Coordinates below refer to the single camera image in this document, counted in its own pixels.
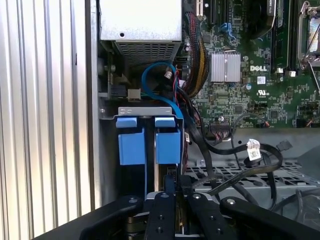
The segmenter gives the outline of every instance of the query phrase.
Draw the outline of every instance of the silver metal frame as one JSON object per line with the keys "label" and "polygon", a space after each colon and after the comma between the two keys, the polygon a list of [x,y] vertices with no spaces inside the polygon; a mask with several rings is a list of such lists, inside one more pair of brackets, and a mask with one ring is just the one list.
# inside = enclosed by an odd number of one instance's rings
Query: silver metal frame
{"label": "silver metal frame", "polygon": [[0,239],[91,211],[84,0],[0,1]]}

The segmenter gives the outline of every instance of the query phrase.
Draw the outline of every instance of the expansion slot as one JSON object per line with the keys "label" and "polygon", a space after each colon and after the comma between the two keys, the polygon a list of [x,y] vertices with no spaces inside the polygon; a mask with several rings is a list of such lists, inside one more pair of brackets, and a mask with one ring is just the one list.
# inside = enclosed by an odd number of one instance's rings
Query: expansion slot
{"label": "expansion slot", "polygon": [[295,0],[289,1],[288,16],[288,45],[287,45],[287,70],[295,71],[297,68],[298,54],[298,20],[300,5]]}

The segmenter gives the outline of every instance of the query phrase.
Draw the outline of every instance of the blue plastic latch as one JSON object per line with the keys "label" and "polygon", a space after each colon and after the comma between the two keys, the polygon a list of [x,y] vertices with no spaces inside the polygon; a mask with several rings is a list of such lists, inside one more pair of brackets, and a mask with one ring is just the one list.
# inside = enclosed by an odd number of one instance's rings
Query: blue plastic latch
{"label": "blue plastic latch", "polygon": [[176,122],[174,117],[155,117],[154,125],[156,128],[175,128]]}
{"label": "blue plastic latch", "polygon": [[179,164],[181,158],[181,132],[155,134],[155,157],[157,164]]}
{"label": "blue plastic latch", "polygon": [[136,128],[137,118],[136,117],[118,117],[115,123],[117,129],[124,128]]}
{"label": "blue plastic latch", "polygon": [[138,165],[146,162],[145,129],[142,132],[119,134],[120,165]]}

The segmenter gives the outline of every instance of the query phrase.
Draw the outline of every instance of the power supply vent grille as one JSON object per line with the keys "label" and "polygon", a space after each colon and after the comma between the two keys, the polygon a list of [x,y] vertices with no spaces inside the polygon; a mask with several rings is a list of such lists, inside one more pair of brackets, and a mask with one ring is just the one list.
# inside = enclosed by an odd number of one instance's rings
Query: power supply vent grille
{"label": "power supply vent grille", "polygon": [[180,42],[116,42],[115,44],[130,66],[173,60],[180,46]]}

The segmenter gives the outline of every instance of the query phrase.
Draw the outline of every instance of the red wire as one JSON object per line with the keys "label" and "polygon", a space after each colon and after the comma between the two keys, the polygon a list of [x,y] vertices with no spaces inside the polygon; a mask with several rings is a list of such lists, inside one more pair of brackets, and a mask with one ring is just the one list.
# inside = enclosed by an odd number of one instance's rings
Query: red wire
{"label": "red wire", "polygon": [[174,73],[174,79],[173,79],[172,89],[173,89],[173,92],[174,92],[175,102],[176,102],[176,104],[177,104],[178,107],[179,107],[179,103],[178,103],[178,99],[177,99],[177,89],[176,89],[176,82],[177,82],[178,79],[179,79],[179,71],[176,70],[175,73]]}

